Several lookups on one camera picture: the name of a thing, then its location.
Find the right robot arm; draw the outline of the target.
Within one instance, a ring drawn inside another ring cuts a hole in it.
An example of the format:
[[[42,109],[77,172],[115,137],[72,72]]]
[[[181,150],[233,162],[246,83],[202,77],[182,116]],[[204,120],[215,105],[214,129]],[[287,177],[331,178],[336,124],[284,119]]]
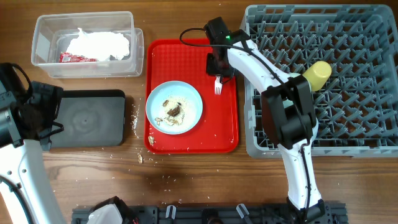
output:
[[[231,32],[221,17],[208,21],[203,29],[213,49],[207,56],[207,73],[221,77],[241,73],[261,95],[262,127],[282,154],[290,208],[303,221],[324,215],[311,157],[318,120],[310,82],[279,70],[245,31]]]

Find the light blue plate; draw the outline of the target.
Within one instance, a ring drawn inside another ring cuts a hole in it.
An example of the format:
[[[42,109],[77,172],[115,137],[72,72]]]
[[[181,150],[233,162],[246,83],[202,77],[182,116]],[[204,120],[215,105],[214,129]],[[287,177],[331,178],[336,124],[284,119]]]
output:
[[[159,115],[160,105],[170,95],[186,97],[192,104],[195,112],[195,119],[190,126],[167,126],[164,123],[161,123],[159,126],[155,122],[155,117]],[[181,81],[169,81],[160,84],[150,92],[146,102],[147,119],[156,130],[164,134],[177,135],[188,132],[198,124],[202,112],[203,101],[199,92],[190,84]]]

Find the yellow plastic cup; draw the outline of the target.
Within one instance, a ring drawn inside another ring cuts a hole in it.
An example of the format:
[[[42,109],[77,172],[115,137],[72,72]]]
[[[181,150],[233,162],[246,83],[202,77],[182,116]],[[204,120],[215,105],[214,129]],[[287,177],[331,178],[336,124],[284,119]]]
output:
[[[307,79],[312,92],[320,90],[332,73],[331,65],[324,61],[318,61],[309,67],[303,76]]]

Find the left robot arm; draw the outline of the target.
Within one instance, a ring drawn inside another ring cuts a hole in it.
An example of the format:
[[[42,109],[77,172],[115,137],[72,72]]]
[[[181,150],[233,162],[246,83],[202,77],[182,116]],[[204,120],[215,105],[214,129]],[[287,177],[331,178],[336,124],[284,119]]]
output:
[[[1,195],[13,223],[65,223],[48,180],[43,149],[64,130],[56,122],[63,88],[28,81],[1,64]]]

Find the red snack wrapper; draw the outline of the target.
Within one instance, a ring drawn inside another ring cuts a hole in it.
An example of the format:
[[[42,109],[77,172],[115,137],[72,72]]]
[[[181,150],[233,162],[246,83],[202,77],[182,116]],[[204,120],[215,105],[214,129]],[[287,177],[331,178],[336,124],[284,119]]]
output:
[[[87,58],[82,55],[73,55],[68,52],[62,52],[60,54],[59,63],[79,63],[79,62],[97,62],[95,58]]]

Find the mint green bowl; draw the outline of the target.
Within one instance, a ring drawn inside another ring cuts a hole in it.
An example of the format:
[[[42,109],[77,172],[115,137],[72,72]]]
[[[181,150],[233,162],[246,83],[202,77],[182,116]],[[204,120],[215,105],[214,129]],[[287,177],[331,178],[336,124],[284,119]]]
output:
[[[301,76],[301,74],[300,74],[300,73],[289,73],[288,75],[289,75],[290,77],[292,77],[292,78],[295,78],[295,77]]]

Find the white rice pile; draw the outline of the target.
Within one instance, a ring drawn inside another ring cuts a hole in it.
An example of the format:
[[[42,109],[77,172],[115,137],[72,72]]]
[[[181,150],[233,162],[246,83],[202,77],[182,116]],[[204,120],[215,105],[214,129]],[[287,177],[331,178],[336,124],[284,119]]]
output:
[[[176,117],[169,116],[168,110],[173,108],[177,102],[181,103],[180,114]],[[190,126],[194,119],[195,112],[189,100],[183,96],[170,95],[160,105],[159,115],[155,117],[155,122],[159,126],[161,123],[167,126]]]

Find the white plastic fork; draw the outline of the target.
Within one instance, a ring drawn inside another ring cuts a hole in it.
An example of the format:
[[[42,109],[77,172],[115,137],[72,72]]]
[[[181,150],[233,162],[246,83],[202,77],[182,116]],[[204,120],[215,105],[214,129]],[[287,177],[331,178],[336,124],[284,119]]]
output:
[[[214,91],[216,95],[220,95],[222,92],[223,84],[221,83],[221,77],[216,76],[214,83]]]

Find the white napkin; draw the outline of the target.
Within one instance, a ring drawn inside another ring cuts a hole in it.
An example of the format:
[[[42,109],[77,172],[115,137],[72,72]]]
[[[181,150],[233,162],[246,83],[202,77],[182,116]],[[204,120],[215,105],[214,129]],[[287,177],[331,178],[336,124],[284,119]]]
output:
[[[78,28],[78,37],[71,40],[66,52],[95,58],[100,62],[111,58],[122,60],[130,54],[130,42],[122,33],[92,32]]]

